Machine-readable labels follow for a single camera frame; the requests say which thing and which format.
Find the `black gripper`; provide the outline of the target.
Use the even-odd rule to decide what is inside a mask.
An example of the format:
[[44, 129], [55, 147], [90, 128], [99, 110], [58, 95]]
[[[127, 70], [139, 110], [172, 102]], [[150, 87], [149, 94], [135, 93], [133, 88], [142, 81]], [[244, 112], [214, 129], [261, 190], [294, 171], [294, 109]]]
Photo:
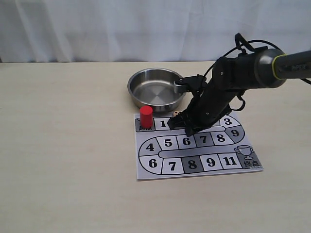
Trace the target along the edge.
[[170, 129], [185, 128], [186, 135], [194, 135], [210, 128], [232, 109], [229, 103], [237, 97], [242, 100], [243, 90], [234, 87], [225, 75], [212, 75], [201, 93], [193, 95], [188, 107], [168, 120]]

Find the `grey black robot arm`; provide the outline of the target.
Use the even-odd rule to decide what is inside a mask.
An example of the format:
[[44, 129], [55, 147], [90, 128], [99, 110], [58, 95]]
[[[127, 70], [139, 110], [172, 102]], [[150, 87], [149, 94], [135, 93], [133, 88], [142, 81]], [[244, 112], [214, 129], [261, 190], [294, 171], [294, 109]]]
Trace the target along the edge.
[[212, 66], [211, 79], [203, 75], [175, 81], [178, 93], [191, 92], [188, 107], [168, 121], [171, 130], [183, 128], [187, 136], [212, 127], [232, 112], [230, 102], [245, 91], [278, 88], [287, 79], [311, 76], [311, 52], [284, 54], [277, 49], [260, 49], [236, 58], [220, 57]]

